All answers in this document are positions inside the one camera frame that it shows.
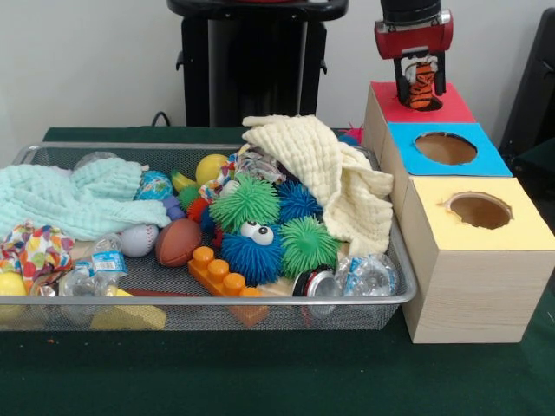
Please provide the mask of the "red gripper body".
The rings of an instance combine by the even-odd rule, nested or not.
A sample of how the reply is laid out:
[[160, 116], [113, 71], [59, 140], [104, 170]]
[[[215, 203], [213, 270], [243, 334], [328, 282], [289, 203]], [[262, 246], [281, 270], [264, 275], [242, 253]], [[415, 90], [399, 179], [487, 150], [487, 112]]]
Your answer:
[[438, 55], [450, 49], [454, 19], [450, 10], [411, 24], [375, 23], [375, 42], [382, 59], [401, 59], [420, 53]]

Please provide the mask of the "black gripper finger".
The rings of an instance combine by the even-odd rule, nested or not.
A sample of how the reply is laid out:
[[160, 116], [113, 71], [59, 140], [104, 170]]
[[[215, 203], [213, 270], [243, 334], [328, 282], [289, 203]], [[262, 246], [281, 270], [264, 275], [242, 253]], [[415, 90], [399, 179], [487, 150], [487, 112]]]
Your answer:
[[434, 76], [434, 91], [436, 95], [443, 95], [447, 90], [445, 52], [441, 51], [435, 57], [437, 58], [437, 71]]
[[405, 104], [408, 100], [408, 80], [402, 72], [401, 58], [394, 59], [394, 70], [397, 98], [401, 104]]

